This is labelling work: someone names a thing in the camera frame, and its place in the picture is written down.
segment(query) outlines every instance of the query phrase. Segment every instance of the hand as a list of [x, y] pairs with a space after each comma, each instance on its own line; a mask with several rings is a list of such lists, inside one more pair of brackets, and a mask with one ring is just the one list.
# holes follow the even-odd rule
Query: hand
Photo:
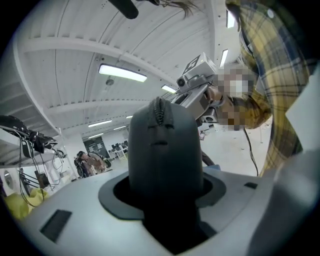
[[209, 86], [204, 95], [210, 102], [220, 101], [222, 98], [222, 93], [213, 86]]

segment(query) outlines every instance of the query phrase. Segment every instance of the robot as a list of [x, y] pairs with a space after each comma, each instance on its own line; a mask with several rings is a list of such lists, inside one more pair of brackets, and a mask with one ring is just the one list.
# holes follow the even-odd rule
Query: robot
[[25, 218], [43, 254], [258, 256], [284, 246], [319, 200], [320, 150], [263, 177], [202, 167], [195, 120], [215, 118], [204, 95], [211, 62], [192, 60], [172, 102], [158, 97], [133, 115], [128, 171], [72, 182]]

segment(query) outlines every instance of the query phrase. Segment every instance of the camera lens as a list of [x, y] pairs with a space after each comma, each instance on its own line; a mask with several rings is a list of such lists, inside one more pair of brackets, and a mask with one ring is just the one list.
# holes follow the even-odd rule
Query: camera lens
[[185, 80], [183, 80], [182, 78], [178, 80], [178, 86], [182, 87], [185, 85]]

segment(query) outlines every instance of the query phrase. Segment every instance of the fluorescent light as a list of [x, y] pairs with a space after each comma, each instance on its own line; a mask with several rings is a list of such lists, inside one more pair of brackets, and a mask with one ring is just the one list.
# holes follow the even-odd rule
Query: fluorescent light
[[226, 58], [227, 58], [227, 55], [228, 55], [228, 49], [224, 50], [222, 52], [222, 58], [221, 58], [221, 62], [220, 62], [220, 68], [224, 66], [225, 64], [225, 61], [226, 61]]
[[102, 135], [102, 134], [104, 134], [104, 133], [99, 133], [99, 134], [97, 134], [97, 135], [90, 136], [90, 137], [88, 137], [88, 139], [91, 139], [91, 138], [94, 138], [94, 137], [98, 137], [98, 136], [100, 136], [100, 135]]
[[176, 92], [175, 89], [169, 87], [168, 85], [164, 85], [164, 86], [162, 86], [161, 88], [164, 89], [164, 90], [166, 90], [166, 91], [168, 91], [168, 92], [170, 92], [170, 93], [172, 93], [172, 94], [174, 94], [174, 93]]
[[104, 124], [111, 123], [111, 122], [112, 122], [112, 120], [103, 121], [103, 122], [97, 122], [97, 123], [89, 124], [88, 127], [94, 127], [94, 126], [104, 125]]
[[147, 80], [147, 77], [143, 74], [122, 67], [111, 66], [106, 64], [101, 64], [99, 68], [99, 74], [128, 78], [139, 82], [144, 82]]
[[125, 125], [125, 126], [118, 127], [118, 128], [114, 128], [113, 130], [118, 130], [118, 129], [121, 129], [121, 128], [124, 128], [124, 127], [126, 127], [126, 125]]
[[226, 11], [226, 27], [228, 29], [233, 28], [235, 26], [235, 17], [232, 15], [230, 11]]

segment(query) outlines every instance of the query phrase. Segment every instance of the yellow plaid shirt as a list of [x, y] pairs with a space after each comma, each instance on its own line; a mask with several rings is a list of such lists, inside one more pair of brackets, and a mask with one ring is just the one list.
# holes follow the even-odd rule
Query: yellow plaid shirt
[[254, 129], [273, 116], [263, 175], [302, 151], [285, 114], [305, 88], [317, 60], [311, 57], [295, 19], [277, 1], [226, 0], [226, 6], [245, 38], [243, 62], [262, 82], [262, 93], [254, 85], [242, 98], [233, 98], [238, 118], [227, 113], [227, 120], [229, 125]]

